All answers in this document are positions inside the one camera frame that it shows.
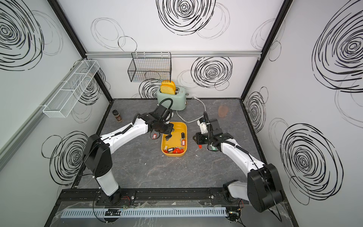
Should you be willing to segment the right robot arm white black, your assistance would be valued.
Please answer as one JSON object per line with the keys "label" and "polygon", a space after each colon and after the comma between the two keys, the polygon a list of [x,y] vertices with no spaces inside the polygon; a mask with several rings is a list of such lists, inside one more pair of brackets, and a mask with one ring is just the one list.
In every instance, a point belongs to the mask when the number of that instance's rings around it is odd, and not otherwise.
{"label": "right robot arm white black", "polygon": [[196,144],[208,145],[227,155],[247,177],[247,182],[234,180],[224,184],[227,198],[248,201],[258,212],[284,201],[281,179],[273,164],[265,164],[253,157],[232,135],[222,131],[217,119],[202,117],[197,124],[200,132],[193,136]]}

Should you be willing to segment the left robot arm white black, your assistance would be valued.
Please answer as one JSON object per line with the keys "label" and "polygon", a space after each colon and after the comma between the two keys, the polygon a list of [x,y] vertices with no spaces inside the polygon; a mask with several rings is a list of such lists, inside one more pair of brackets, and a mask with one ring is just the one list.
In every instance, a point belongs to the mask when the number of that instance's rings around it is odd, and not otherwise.
{"label": "left robot arm white black", "polygon": [[131,123],[114,132],[102,136],[94,134],[88,138],[83,163],[112,205],[122,200],[121,188],[112,173],[112,154],[121,146],[148,132],[171,134],[174,127],[170,123],[172,116],[171,108],[158,104],[152,112],[135,114]]}

